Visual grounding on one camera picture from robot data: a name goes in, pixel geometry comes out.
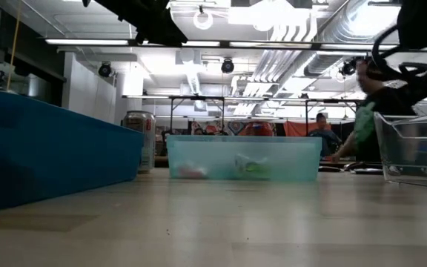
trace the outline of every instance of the white wall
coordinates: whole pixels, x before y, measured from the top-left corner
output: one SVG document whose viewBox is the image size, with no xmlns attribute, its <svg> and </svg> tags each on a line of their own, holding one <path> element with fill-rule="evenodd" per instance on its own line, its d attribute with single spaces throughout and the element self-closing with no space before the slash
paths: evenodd
<svg viewBox="0 0 427 267">
<path fill-rule="evenodd" d="M 76 61 L 74 53 L 65 54 L 64 76 L 67 82 L 62 107 L 106 122 L 115 122 L 116 89 L 112 82 Z"/>
</svg>

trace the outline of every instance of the ceiling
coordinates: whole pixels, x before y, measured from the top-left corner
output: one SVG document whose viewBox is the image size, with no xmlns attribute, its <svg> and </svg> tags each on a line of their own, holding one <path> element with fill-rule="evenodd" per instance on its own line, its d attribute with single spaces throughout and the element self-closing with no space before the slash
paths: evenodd
<svg viewBox="0 0 427 267">
<path fill-rule="evenodd" d="M 345 0 L 328 0 L 329 6 L 316 12 L 317 26 L 326 21 Z M 81 0 L 23 0 L 21 6 L 21 20 L 29 27 L 46 38 L 77 38 L 77 39 L 132 39 L 136 36 L 136 28 L 127 22 L 119 22 L 117 16 L 106 10 L 100 4 L 92 1 L 88 8 L 83 7 Z M 0 7 L 12 15 L 17 13 L 17 1 L 0 0 Z M 191 40 L 269 40 L 272 30 L 259 31 L 252 25 L 229 24 L 226 14 L 230 7 L 230 0 L 217 2 L 212 7 L 220 16 L 213 16 L 213 24 L 207 30 L 200 30 L 193 23 L 193 17 L 198 10 L 196 6 L 172 5 L 173 20 L 179 29 Z M 395 42 L 396 36 L 388 40 Z M 145 88 L 152 93 L 162 94 L 170 89 L 179 89 L 181 84 L 187 83 L 187 77 L 176 69 L 176 48 L 156 47 L 85 47 L 77 53 L 77 59 L 88 67 L 95 68 L 106 60 L 106 55 L 136 54 L 139 61 L 150 74 L 145 79 Z M 199 49 L 205 70 L 199 72 L 200 84 L 230 85 L 232 78 L 241 73 L 252 74 L 264 50 L 246 49 Z M 223 74 L 220 66 L 224 58 L 232 58 L 235 72 Z M 388 61 L 397 65 L 402 61 L 417 61 L 427 63 L 427 53 L 403 53 L 392 56 Z M 129 62 L 118 62 L 118 71 L 124 71 L 130 66 Z M 330 79 L 318 79 L 304 91 L 310 97 L 329 98 L 353 92 L 360 92 L 354 77 L 336 79 L 337 68 L 331 67 L 324 75 Z"/>
</svg>

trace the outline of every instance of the security camera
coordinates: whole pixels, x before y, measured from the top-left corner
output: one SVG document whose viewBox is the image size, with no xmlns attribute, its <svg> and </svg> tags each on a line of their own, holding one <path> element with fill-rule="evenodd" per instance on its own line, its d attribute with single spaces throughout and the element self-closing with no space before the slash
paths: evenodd
<svg viewBox="0 0 427 267">
<path fill-rule="evenodd" d="M 113 74 L 113 70 L 111 68 L 111 62 L 103 62 L 102 66 L 98 69 L 98 74 L 101 77 L 108 78 Z"/>
<path fill-rule="evenodd" d="M 222 64 L 222 72 L 229 74 L 232 73 L 235 69 L 234 63 L 231 61 L 231 59 L 224 59 Z"/>
</svg>

